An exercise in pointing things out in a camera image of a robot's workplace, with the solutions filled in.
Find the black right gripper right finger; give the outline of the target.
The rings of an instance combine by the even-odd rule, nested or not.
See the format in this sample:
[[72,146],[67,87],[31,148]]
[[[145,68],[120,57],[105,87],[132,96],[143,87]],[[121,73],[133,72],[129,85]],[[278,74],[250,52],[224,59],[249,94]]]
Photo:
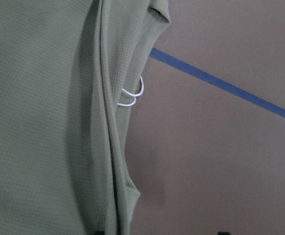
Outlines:
[[228,232],[220,231],[217,235],[228,235]]

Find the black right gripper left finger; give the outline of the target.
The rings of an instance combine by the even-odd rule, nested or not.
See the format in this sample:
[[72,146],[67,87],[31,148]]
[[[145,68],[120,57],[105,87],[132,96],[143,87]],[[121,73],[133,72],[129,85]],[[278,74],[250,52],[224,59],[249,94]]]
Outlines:
[[96,231],[94,235],[105,235],[105,231]]

